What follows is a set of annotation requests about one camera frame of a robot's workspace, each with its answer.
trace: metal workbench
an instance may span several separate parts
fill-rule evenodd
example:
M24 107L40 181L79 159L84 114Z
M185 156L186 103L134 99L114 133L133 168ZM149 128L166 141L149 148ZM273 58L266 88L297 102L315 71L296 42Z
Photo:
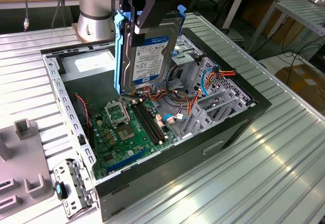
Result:
M268 37L278 30L287 16L293 18L295 21L301 23L319 36L325 36L325 6L318 6L308 0L274 1L251 38L247 49L248 53L252 51L256 41L263 32L265 26L268 24L275 10L281 11L282 15L275 23Z
M325 118L201 16L188 15L185 26L272 107L230 148L107 223L317 223L325 214ZM72 28L60 28L3 35L0 41L0 127L36 120L51 170L74 151L39 50L77 44L78 38ZM53 196L2 224L28 221L68 222ZM92 208L71 222L100 221L100 211Z

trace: hard drive label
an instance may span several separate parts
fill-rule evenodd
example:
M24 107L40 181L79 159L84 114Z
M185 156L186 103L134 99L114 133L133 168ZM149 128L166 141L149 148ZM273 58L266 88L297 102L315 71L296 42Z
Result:
M168 44L168 36L144 40L144 46L137 47L133 81L135 84L154 80L160 74L164 56L162 50Z

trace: ram slot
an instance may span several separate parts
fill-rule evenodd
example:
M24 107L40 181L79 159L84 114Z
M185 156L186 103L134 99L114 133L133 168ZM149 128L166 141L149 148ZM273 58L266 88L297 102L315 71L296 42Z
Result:
M140 121L146 133L149 135L154 145L159 144L159 141L164 141L165 138L159 130L156 123L151 119L149 113L143 105L133 105L132 110Z

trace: hard drive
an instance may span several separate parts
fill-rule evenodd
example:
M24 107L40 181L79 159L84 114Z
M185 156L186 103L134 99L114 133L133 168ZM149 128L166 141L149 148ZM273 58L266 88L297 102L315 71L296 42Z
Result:
M182 17L164 19L149 28L140 45L131 46L130 24L125 25L123 56L120 63L120 92L127 93L165 80Z

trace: motherboard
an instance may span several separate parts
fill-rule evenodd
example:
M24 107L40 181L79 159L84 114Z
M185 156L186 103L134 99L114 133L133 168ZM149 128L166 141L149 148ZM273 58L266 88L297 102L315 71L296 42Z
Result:
M109 103L90 117L96 179L108 176L138 159L177 141L149 100L137 104Z

